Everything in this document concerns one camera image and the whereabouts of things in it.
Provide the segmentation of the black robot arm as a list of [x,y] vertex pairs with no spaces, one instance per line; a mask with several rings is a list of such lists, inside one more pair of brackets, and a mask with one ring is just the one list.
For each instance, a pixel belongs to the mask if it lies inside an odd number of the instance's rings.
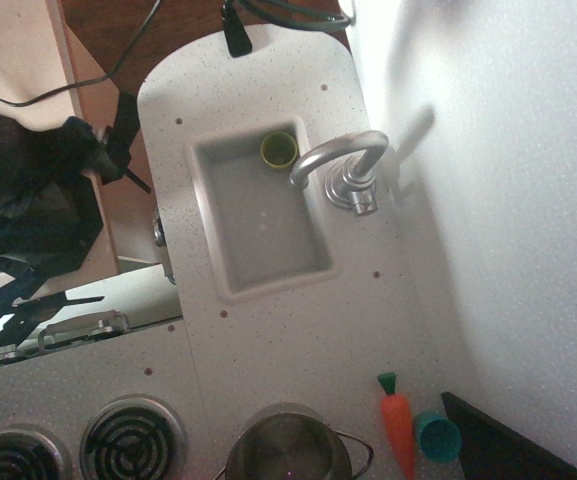
[[99,151],[90,125],[77,117],[34,131],[0,115],[0,214],[33,200],[52,183],[75,185]]

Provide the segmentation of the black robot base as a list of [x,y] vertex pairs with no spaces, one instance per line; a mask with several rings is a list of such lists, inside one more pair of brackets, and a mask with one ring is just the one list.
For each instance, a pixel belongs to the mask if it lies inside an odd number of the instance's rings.
[[50,184],[17,216],[0,215],[0,273],[30,268],[47,279],[78,270],[104,226],[93,182]]

